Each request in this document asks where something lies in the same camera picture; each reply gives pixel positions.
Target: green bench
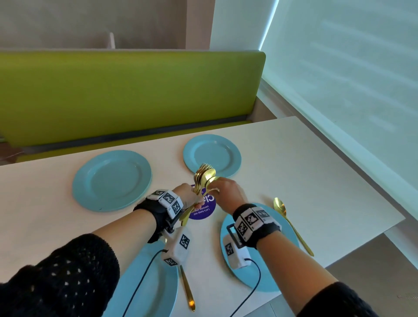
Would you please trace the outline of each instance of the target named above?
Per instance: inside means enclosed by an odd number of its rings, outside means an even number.
[[[264,62],[259,51],[3,51],[0,134],[47,149],[22,162],[248,123]]]

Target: tabletop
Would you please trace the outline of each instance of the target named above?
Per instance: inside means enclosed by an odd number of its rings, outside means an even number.
[[[231,140],[242,165],[232,177],[248,199],[269,206],[279,197],[288,218],[323,267],[362,246],[404,217],[296,117],[179,135],[113,148],[0,166],[0,281],[26,264],[36,264],[70,239],[118,219],[115,212],[84,209],[71,196],[77,170],[110,150],[132,150],[146,157],[153,179],[149,193],[193,183],[183,162],[192,137],[213,133]],[[196,301],[192,313],[180,282],[171,316],[229,316],[249,294],[221,253],[219,232],[225,213],[217,206],[203,220],[188,222],[193,245],[186,275]],[[236,313],[245,316],[280,293],[255,292]]]

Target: blue plate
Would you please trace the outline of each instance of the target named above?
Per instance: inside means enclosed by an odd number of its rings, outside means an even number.
[[[203,163],[216,170],[216,176],[231,177],[241,166],[241,153],[230,140],[215,134],[202,134],[184,146],[183,160],[193,172]]]
[[[73,197],[93,211],[111,211],[137,201],[151,184],[151,166],[142,155],[125,150],[100,154],[80,168]]]
[[[262,204],[256,204],[257,206],[263,207],[265,211],[269,213],[270,216],[272,216],[276,221],[278,221],[282,225],[282,233],[290,240],[294,245],[296,245],[299,248],[299,241],[296,237],[295,232],[293,231],[290,224],[280,216],[280,214],[275,211],[273,208],[267,207]],[[234,219],[231,215],[227,215],[224,222],[222,223],[221,227],[221,249],[222,254],[224,255],[224,259],[229,266],[227,254],[225,252],[225,248],[222,244],[222,239],[224,236],[228,235],[227,226],[234,223]],[[253,259],[255,262],[257,262],[258,266],[261,270],[261,281],[260,284],[257,287],[258,291],[265,291],[265,292],[271,292],[271,291],[279,291],[279,288],[276,285],[276,282],[274,282],[273,277],[271,276],[266,264],[264,263],[261,255],[258,253],[258,251],[254,248],[248,248],[250,251],[251,259]],[[248,285],[250,288],[254,288],[254,286],[257,284],[258,281],[258,270],[257,267],[251,263],[251,265],[246,266],[244,268],[239,268],[237,270],[232,270],[234,275],[245,285]]]
[[[103,317],[122,317],[152,257],[164,243],[146,244],[119,280]],[[126,317],[169,317],[177,298],[178,272],[157,255],[135,294]]]

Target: purple circular sign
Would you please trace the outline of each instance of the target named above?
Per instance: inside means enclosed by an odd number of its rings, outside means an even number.
[[[202,189],[202,195],[206,192],[206,188]],[[190,214],[190,219],[194,220],[201,220],[209,217],[216,207],[216,199],[212,195],[206,195],[203,197],[205,204],[202,206],[202,208],[196,209]]]

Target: black sweater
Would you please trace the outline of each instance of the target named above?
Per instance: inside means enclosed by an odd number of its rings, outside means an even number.
[[[94,234],[81,235],[0,284],[0,316],[99,317],[119,276],[110,246]],[[337,282],[311,299],[298,314],[305,316],[377,315],[353,290]]]

